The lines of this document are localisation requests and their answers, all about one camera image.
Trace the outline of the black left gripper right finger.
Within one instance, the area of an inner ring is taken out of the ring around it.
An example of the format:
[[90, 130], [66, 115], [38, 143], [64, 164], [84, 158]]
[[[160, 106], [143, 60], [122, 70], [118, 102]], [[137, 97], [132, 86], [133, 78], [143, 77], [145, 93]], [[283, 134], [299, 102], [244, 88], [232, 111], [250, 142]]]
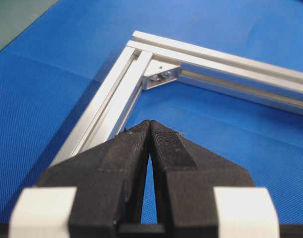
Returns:
[[158, 220], [175, 238], [277, 238], [268, 190], [249, 172], [157, 121], [150, 124]]

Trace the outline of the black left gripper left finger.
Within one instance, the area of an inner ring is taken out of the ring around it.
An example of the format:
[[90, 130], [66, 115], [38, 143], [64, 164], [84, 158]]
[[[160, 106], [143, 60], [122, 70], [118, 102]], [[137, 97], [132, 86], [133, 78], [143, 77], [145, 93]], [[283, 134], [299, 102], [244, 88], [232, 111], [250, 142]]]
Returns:
[[115, 238], [141, 220], [150, 121], [46, 169], [22, 191], [11, 238]]

